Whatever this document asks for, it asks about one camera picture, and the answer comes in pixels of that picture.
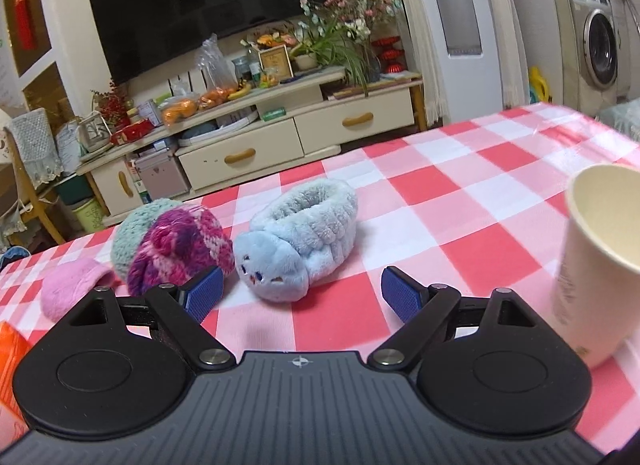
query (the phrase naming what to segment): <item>drawer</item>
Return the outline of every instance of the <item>drawer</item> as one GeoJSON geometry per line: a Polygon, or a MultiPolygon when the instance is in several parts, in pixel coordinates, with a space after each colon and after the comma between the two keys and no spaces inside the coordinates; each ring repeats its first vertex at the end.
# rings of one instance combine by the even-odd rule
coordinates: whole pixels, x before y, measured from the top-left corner
{"type": "Polygon", "coordinates": [[[197,190],[303,156],[290,118],[188,152],[180,162],[197,190]]]}
{"type": "Polygon", "coordinates": [[[309,154],[414,123],[409,89],[361,98],[295,117],[302,148],[309,154]]]}
{"type": "Polygon", "coordinates": [[[91,171],[109,214],[114,216],[142,205],[142,199],[133,184],[124,158],[91,171]]]}

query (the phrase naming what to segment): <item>metal screw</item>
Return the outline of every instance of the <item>metal screw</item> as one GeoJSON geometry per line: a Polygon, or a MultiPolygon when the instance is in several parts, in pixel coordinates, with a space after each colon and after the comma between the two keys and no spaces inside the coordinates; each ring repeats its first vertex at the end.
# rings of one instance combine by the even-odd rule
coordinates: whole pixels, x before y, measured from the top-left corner
{"type": "Polygon", "coordinates": [[[404,361],[404,355],[395,349],[378,350],[373,353],[373,359],[383,366],[395,366],[404,361]]]}
{"type": "Polygon", "coordinates": [[[221,349],[204,350],[200,353],[200,360],[210,366],[219,366],[231,360],[231,353],[221,349]]]}

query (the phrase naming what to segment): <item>trash bin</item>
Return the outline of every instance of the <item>trash bin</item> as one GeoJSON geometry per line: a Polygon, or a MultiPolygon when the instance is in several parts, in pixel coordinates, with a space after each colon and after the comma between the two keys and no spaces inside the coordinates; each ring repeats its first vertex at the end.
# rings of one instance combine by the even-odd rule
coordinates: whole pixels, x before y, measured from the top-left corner
{"type": "Polygon", "coordinates": [[[104,230],[104,224],[102,224],[104,213],[97,199],[91,198],[72,205],[71,212],[78,218],[86,232],[93,234],[104,230]]]}

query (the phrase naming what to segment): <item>washing machine door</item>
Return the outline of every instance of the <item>washing machine door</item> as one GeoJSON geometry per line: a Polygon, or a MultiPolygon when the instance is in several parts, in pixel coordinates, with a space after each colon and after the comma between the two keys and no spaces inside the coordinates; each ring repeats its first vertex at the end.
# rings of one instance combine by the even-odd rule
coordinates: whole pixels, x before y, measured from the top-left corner
{"type": "Polygon", "coordinates": [[[618,74],[618,48],[611,21],[602,10],[593,10],[584,25],[584,57],[591,81],[607,89],[618,74]]]}

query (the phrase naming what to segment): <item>pink plush slipper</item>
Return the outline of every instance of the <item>pink plush slipper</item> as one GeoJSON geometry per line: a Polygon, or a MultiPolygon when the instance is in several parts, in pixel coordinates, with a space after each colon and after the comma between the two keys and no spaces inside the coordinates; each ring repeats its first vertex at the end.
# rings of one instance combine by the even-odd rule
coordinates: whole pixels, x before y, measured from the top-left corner
{"type": "Polygon", "coordinates": [[[45,317],[58,322],[95,286],[111,286],[113,270],[93,259],[78,259],[55,267],[42,280],[40,305],[45,317]]]}

